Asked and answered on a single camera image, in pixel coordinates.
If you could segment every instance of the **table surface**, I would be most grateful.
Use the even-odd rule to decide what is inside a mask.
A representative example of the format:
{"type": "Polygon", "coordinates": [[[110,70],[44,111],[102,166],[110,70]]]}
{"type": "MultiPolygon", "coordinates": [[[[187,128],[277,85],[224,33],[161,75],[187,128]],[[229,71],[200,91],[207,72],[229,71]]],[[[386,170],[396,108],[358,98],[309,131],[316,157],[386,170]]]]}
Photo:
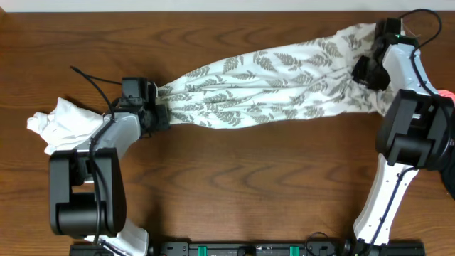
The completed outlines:
{"type": "MultiPolygon", "coordinates": [[[[72,240],[48,220],[46,143],[26,129],[57,97],[102,112],[75,65],[102,78],[144,76],[162,86],[233,55],[329,36],[390,12],[6,14],[0,23],[0,255],[67,255],[72,240]]],[[[455,90],[455,13],[422,51],[437,88],[455,90]]],[[[437,25],[413,16],[412,32],[437,25]]],[[[121,88],[100,84],[110,99],[121,88]]],[[[143,139],[121,161],[128,216],[155,241],[346,238],[373,182],[378,114],[214,130],[190,124],[143,139]]],[[[420,171],[392,239],[421,239],[453,255],[455,202],[437,172],[420,171]]]]}

